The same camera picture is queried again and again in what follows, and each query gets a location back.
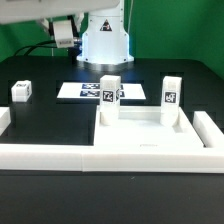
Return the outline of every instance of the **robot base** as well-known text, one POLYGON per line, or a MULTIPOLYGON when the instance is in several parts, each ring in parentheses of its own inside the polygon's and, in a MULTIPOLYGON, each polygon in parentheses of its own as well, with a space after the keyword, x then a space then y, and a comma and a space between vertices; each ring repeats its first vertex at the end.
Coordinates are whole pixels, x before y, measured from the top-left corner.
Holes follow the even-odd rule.
POLYGON ((85 61, 77 61, 77 65, 81 68, 89 70, 100 71, 100 72, 119 72, 125 69, 131 69, 134 67, 134 61, 125 62, 121 64, 97 64, 89 63, 85 61))

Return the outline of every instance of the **robot logo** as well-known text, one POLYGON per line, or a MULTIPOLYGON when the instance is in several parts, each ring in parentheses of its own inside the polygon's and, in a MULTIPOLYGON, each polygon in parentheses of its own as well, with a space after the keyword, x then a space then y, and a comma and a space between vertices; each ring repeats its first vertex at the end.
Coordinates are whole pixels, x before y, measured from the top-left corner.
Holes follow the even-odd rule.
POLYGON ((108 20, 106 20, 103 24, 103 26, 101 27, 100 31, 112 31, 111 26, 108 22, 108 20))

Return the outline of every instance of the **green backdrop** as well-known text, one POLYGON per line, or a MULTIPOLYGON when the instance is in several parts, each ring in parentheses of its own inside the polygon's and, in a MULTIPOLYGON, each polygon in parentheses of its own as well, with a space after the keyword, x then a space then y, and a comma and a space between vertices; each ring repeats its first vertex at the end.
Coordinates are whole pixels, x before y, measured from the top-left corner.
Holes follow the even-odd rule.
MULTIPOLYGON (((127 29, 131 0, 126 0, 127 29)), ((85 30, 87 20, 83 22, 85 30)), ((0 60, 50 38, 35 22, 0 26, 0 60)), ((223 0, 134 0, 130 52, 136 58, 195 59, 224 78, 223 0)), ((33 54, 51 55, 51 50, 33 54)), ((67 55, 55 50, 54 55, 67 55)))

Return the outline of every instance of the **black tabletop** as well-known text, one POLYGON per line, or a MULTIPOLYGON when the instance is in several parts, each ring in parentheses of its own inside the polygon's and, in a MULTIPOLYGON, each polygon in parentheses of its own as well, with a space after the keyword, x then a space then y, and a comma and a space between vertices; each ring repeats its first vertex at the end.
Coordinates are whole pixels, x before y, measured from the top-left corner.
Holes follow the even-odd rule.
MULTIPOLYGON (((1 143, 92 145, 97 100, 57 100, 64 81, 99 82, 106 73, 78 68, 64 57, 12 57, 0 64, 0 106, 12 123, 1 143), (17 80, 32 81, 27 103, 12 103, 17 80)), ((159 106, 166 75, 183 78, 181 107, 206 111, 224 130, 224 81, 192 60, 138 59, 116 73, 141 83, 145 101, 159 106)), ((219 224, 224 221, 224 176, 187 173, 0 171, 0 223, 219 224)))
MULTIPOLYGON (((12 123, 0 143, 92 145, 99 100, 57 99, 63 82, 96 82, 107 73, 72 65, 65 57, 12 57, 0 64, 0 106, 9 106, 12 123), (27 103, 12 103, 11 87, 32 82, 27 103)), ((204 64, 192 60, 138 59, 132 69, 116 72, 123 83, 141 83, 146 100, 123 100, 121 105, 159 106, 164 76, 183 78, 181 107, 189 120, 206 111, 224 130, 224 81, 204 64)))

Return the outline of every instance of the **white tray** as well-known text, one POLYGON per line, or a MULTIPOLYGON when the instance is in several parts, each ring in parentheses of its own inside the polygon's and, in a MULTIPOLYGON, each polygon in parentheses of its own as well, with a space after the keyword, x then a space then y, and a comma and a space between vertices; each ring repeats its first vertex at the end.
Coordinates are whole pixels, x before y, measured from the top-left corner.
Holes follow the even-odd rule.
POLYGON ((119 119, 112 126, 100 124, 98 106, 94 145, 179 148, 204 146, 181 108, 177 125, 164 127, 160 124, 160 107, 148 106, 121 106, 119 119))

